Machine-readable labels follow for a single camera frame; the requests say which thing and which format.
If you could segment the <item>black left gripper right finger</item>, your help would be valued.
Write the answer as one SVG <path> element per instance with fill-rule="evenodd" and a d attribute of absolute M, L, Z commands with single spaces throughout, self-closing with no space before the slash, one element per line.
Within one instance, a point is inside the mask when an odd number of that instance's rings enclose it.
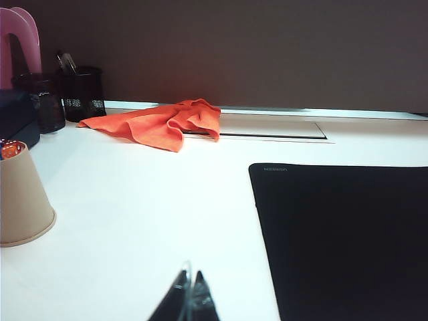
<path fill-rule="evenodd" d="M 192 291 L 192 320 L 219 321 L 209 285 L 202 271 L 198 271 Z"/>

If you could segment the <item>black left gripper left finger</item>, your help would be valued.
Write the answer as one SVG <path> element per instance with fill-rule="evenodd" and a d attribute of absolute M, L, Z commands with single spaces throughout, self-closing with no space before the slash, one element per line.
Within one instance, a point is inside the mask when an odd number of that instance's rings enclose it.
<path fill-rule="evenodd" d="M 192 266 L 186 261 L 149 320 L 188 320 L 192 287 Z"/>

